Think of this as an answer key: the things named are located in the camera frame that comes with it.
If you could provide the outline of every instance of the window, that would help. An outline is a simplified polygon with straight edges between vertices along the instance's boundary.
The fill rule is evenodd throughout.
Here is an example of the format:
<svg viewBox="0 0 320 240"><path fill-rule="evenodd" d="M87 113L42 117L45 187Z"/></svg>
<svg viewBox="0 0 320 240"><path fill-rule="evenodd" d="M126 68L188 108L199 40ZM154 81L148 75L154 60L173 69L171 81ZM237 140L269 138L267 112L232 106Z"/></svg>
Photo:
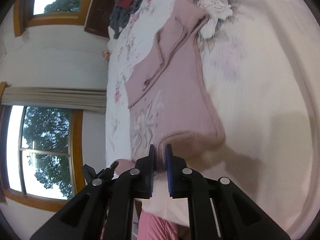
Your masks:
<svg viewBox="0 0 320 240"><path fill-rule="evenodd" d="M6 147L5 155L0 147L0 158L6 197L58 211L81 190L81 124L80 110L3 106L0 144Z"/></svg>
<svg viewBox="0 0 320 240"><path fill-rule="evenodd" d="M17 0L13 10L15 36L26 27L51 24L84 25L91 0Z"/></svg>

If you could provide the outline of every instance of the pile of clothes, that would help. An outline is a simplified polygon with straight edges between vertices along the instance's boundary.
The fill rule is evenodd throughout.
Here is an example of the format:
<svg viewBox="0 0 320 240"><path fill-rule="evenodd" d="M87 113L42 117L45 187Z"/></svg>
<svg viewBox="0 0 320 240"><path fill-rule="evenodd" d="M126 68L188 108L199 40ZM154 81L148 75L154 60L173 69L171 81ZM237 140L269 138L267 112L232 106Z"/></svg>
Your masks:
<svg viewBox="0 0 320 240"><path fill-rule="evenodd" d="M130 15L134 14L140 7L142 0L115 0L115 6L110 14L110 27L115 31L114 38L117 39L124 27L129 22Z"/></svg>

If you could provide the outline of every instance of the pink striped fabric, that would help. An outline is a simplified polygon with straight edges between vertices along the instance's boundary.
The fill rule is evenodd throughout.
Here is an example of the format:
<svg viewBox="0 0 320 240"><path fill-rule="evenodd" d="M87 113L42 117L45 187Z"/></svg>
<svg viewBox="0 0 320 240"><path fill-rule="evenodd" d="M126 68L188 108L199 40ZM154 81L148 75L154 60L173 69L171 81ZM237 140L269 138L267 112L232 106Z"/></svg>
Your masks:
<svg viewBox="0 0 320 240"><path fill-rule="evenodd" d="M142 210L138 240L178 240L178 226Z"/></svg>
<svg viewBox="0 0 320 240"><path fill-rule="evenodd" d="M118 159L115 162L119 162L118 167L116 167L115 172L118 176L124 173L127 170L131 170L135 167L135 164L132 161L126 159Z"/></svg>

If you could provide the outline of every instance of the window pane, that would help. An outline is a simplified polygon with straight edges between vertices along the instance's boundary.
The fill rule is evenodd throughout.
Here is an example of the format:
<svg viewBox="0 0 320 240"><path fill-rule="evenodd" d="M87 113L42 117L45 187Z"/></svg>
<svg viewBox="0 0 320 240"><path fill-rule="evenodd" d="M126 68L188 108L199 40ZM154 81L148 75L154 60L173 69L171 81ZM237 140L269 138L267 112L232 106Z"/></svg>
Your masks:
<svg viewBox="0 0 320 240"><path fill-rule="evenodd" d="M33 15L44 13L68 13L77 12L81 0L35 0Z"/></svg>
<svg viewBox="0 0 320 240"><path fill-rule="evenodd" d="M23 106L13 106L7 137L7 169L10 188L21 191L19 175L19 132Z"/></svg>
<svg viewBox="0 0 320 240"><path fill-rule="evenodd" d="M67 156L23 151L22 166L28 194L56 199L73 197Z"/></svg>
<svg viewBox="0 0 320 240"><path fill-rule="evenodd" d="M70 116L68 109L28 106L23 122L22 146L67 153Z"/></svg>

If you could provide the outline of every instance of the tree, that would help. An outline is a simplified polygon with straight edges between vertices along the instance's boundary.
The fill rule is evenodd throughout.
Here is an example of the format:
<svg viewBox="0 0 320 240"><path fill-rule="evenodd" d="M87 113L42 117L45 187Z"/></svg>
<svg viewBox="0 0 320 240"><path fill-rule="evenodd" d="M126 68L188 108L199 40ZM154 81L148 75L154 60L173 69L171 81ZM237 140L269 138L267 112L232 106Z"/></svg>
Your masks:
<svg viewBox="0 0 320 240"><path fill-rule="evenodd" d="M72 12L80 8L81 0L55 0L44 8L44 13Z"/></svg>
<svg viewBox="0 0 320 240"><path fill-rule="evenodd" d="M22 136L29 148L34 145L36 150L67 153L69 118L70 111L67 109L29 106ZM45 188L56 184L63 196L68 199L73 197L68 157L36 154L35 177Z"/></svg>

